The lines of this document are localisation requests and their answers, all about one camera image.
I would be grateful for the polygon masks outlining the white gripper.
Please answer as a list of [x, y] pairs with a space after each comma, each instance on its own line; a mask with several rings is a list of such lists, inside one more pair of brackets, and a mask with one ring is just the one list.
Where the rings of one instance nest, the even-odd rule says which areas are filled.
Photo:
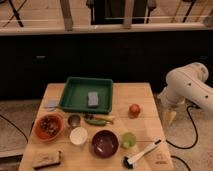
[[183, 104], [183, 97], [171, 88], [165, 87], [157, 98], [160, 100], [162, 106], [167, 109], [163, 114], [163, 124], [169, 126], [176, 117], [176, 112], [172, 111], [172, 109]]

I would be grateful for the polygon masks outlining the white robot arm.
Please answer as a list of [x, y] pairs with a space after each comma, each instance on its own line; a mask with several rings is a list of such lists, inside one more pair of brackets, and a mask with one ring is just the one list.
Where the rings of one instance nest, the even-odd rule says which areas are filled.
[[208, 114], [213, 114], [213, 88], [205, 81], [209, 77], [207, 67], [194, 62], [175, 68], [166, 75], [166, 86], [158, 95], [163, 109], [162, 122], [169, 126], [176, 116], [174, 109], [189, 100]]

